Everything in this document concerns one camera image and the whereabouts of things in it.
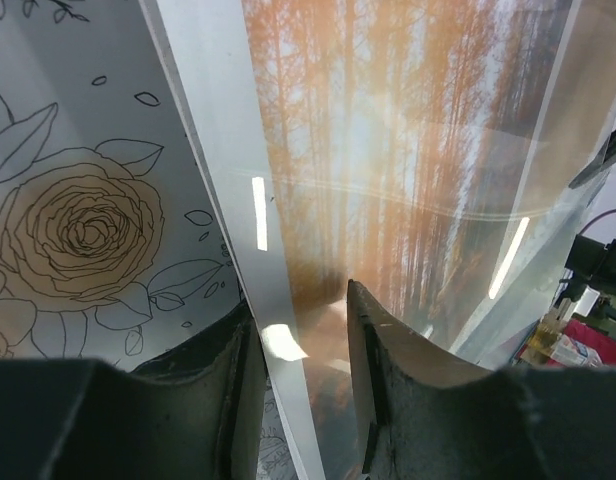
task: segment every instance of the flower drawing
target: flower drawing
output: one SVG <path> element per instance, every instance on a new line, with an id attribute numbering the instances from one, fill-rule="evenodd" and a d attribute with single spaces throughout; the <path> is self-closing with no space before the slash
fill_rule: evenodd
<path id="1" fill-rule="evenodd" d="M 44 356 L 79 356 L 89 321 L 122 330 L 126 355 L 139 355 L 153 311 L 181 308 L 203 287 L 212 296 L 223 262 L 151 272 L 165 215 L 146 175 L 164 147 L 113 138 L 46 152 L 58 112 L 52 103 L 17 120 L 0 94 L 0 358 L 28 334 Z"/>
<path id="2" fill-rule="evenodd" d="M 0 183 L 5 288 L 44 311 L 109 305 L 152 265 L 157 191 L 113 159 L 67 149 Z"/>

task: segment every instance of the glass panel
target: glass panel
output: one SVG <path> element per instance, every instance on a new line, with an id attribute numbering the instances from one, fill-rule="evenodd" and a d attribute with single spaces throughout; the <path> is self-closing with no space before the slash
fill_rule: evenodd
<path id="1" fill-rule="evenodd" d="M 545 312 L 601 182 L 567 188 L 612 123 L 616 2 L 179 3 L 164 56 L 297 473 L 356 478 L 346 280 L 474 362 Z"/>

